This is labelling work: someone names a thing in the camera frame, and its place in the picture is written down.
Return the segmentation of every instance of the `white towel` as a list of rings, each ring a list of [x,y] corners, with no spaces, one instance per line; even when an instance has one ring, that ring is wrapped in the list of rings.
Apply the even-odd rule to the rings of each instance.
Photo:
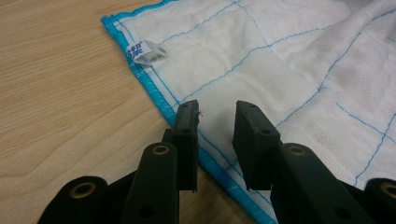
[[[258,222],[276,216],[268,191],[246,191],[232,146],[237,100],[350,185],[396,179],[396,1],[162,1],[102,22],[170,124],[198,100],[199,162]],[[138,40],[169,58],[134,63],[127,47]]]

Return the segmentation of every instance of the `towel label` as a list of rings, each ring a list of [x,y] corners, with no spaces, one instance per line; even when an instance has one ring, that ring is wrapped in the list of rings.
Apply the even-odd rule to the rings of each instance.
[[[168,58],[160,45],[148,40],[134,42],[126,50],[135,63],[158,66]]]

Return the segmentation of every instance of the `brass screw hole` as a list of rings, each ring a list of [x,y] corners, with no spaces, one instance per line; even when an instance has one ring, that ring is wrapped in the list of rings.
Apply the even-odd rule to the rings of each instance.
[[[84,182],[74,186],[70,190],[70,197],[74,199],[81,199],[90,196],[96,189],[96,185],[92,182]]]
[[[300,148],[300,147],[289,147],[289,150],[291,153],[293,153],[296,156],[304,156],[306,154],[305,149]]]
[[[388,194],[389,197],[396,199],[396,186],[388,182],[381,184],[380,188],[384,193]]]
[[[154,149],[152,149],[152,153],[154,153],[155,155],[163,155],[169,152],[169,147],[167,146],[157,146]]]

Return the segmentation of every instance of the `blue towel edge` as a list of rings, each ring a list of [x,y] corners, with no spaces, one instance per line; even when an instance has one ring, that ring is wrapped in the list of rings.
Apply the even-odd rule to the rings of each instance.
[[[146,89],[151,100],[171,126],[173,126],[175,123],[175,111],[172,109],[172,106],[170,106],[164,99],[163,95],[157,89],[154,82],[149,77],[149,74],[146,73],[143,67],[140,64],[136,64],[132,61],[132,58],[126,51],[126,48],[129,46],[128,41],[126,40],[124,34],[118,31],[113,23],[114,21],[120,20],[124,17],[133,17],[146,10],[163,7],[166,4],[175,1],[176,0],[162,0],[161,3],[158,4],[140,7],[132,12],[121,12],[117,15],[104,16],[101,19],[101,22],[106,27],[107,31],[119,44],[134,76]],[[227,193],[234,197],[257,222],[276,223],[242,190],[240,185],[238,185],[223,169],[221,169],[213,157],[202,147],[199,148],[198,162],[200,166],[206,170]]]

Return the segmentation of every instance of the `table surface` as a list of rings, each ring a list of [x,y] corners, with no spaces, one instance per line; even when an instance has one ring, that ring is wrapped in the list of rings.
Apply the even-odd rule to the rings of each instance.
[[[104,15],[155,1],[4,0],[0,4],[0,223],[37,223],[82,175],[136,169],[167,123],[132,76]],[[254,223],[203,170],[180,223]]]

